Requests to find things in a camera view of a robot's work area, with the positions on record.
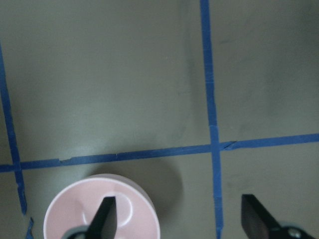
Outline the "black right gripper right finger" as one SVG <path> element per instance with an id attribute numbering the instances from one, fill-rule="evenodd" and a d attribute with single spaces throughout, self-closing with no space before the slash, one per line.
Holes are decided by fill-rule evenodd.
<path id="1" fill-rule="evenodd" d="M 282 226 L 253 194 L 241 196 L 241 226 L 249 239 L 312 239 L 294 226 Z"/>

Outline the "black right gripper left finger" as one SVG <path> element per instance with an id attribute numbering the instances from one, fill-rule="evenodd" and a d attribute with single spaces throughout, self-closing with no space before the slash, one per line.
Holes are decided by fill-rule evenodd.
<path id="1" fill-rule="evenodd" d="M 87 239 L 114 239 L 117 231 L 116 197 L 105 197 L 86 231 Z"/>

